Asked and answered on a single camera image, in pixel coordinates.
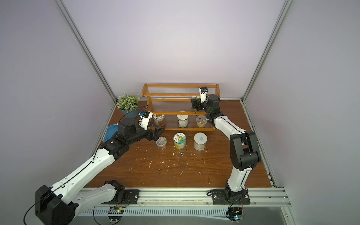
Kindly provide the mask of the small clear cup dark contents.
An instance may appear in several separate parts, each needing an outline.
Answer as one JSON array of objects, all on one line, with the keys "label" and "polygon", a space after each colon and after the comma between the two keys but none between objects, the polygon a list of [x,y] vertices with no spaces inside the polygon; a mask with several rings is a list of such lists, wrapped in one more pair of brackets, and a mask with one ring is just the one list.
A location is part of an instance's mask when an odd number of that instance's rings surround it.
[{"label": "small clear cup dark contents", "polygon": [[163,136],[159,137],[159,139],[156,141],[156,145],[160,149],[164,149],[167,146],[167,139]]}]

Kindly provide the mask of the tomato lid seed jar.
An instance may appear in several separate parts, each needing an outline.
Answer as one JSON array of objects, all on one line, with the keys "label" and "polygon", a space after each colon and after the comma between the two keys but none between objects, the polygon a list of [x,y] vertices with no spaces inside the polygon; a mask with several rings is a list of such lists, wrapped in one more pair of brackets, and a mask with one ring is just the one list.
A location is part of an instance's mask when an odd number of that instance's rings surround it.
[{"label": "tomato lid seed jar", "polygon": [[157,127],[164,127],[166,124],[164,114],[154,114],[153,115],[154,124]]}]

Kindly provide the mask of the sunflower lid seed jar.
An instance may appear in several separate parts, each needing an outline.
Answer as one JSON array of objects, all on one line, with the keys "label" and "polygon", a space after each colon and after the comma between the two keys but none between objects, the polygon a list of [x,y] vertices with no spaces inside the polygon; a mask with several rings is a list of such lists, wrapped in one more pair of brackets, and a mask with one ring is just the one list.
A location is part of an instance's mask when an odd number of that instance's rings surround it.
[{"label": "sunflower lid seed jar", "polygon": [[184,133],[176,133],[173,137],[174,147],[183,150],[186,147],[187,138]]}]

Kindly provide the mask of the white lid seed jar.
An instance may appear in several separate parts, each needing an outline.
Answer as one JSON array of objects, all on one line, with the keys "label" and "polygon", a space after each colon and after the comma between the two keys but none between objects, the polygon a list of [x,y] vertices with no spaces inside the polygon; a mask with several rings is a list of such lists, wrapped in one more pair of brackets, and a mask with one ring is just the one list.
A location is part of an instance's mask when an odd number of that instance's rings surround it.
[{"label": "white lid seed jar", "polygon": [[194,148],[197,150],[197,151],[203,151],[206,147],[206,143],[207,143],[207,135],[204,134],[204,133],[196,133],[194,135]]}]

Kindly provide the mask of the green tree lid seed jar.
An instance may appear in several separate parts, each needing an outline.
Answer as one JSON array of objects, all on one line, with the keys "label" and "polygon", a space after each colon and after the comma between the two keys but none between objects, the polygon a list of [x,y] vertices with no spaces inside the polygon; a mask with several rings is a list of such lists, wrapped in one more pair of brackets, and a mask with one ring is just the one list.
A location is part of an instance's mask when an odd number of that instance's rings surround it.
[{"label": "green tree lid seed jar", "polygon": [[196,110],[197,109],[197,107],[198,107],[198,105],[199,105],[199,99],[198,99],[198,97],[193,97],[191,100],[191,104],[192,104],[192,109],[193,110]]}]

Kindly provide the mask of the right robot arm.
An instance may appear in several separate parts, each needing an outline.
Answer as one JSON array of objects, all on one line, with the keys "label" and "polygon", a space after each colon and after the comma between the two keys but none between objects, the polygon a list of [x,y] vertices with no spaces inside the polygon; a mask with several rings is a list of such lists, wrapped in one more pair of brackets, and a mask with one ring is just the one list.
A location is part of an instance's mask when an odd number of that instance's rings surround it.
[{"label": "right robot arm", "polygon": [[238,127],[221,112],[219,96],[201,94],[190,101],[192,109],[206,112],[208,122],[230,141],[230,160],[233,169],[224,192],[227,201],[234,203],[245,196],[246,181],[251,171],[261,162],[257,136],[251,130],[246,131]]}]

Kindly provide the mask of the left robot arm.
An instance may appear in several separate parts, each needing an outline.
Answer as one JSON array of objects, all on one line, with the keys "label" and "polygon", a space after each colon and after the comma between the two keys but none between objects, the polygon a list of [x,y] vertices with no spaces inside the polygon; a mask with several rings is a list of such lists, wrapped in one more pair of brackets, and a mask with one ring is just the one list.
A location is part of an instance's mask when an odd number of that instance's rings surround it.
[{"label": "left robot arm", "polygon": [[125,187],[116,180],[107,181],[85,194],[79,192],[95,176],[125,154],[132,144],[147,139],[158,140],[164,128],[150,128],[151,122],[126,118],[118,123],[118,130],[86,162],[71,174],[35,193],[35,215],[45,225],[68,225],[82,212],[102,203],[126,202]]}]

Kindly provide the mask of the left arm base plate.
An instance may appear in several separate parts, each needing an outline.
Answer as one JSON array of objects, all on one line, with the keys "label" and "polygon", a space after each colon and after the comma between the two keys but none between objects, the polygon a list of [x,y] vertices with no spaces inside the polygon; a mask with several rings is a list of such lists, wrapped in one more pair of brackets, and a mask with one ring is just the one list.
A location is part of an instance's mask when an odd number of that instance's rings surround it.
[{"label": "left arm base plate", "polygon": [[124,204],[124,205],[135,205],[139,199],[140,190],[139,189],[125,189],[120,190],[115,194],[115,197],[108,201],[101,203],[102,205],[117,205],[117,204]]}]

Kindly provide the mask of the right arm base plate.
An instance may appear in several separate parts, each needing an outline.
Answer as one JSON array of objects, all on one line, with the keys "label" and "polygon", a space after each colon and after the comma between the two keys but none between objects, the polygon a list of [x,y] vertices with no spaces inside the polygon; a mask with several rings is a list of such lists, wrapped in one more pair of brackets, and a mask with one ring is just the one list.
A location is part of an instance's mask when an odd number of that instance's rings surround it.
[{"label": "right arm base plate", "polygon": [[232,192],[227,188],[212,189],[207,192],[207,196],[210,196],[212,198],[212,203],[214,205],[225,205],[225,204],[250,205],[250,197],[247,189],[243,189],[238,192]]}]

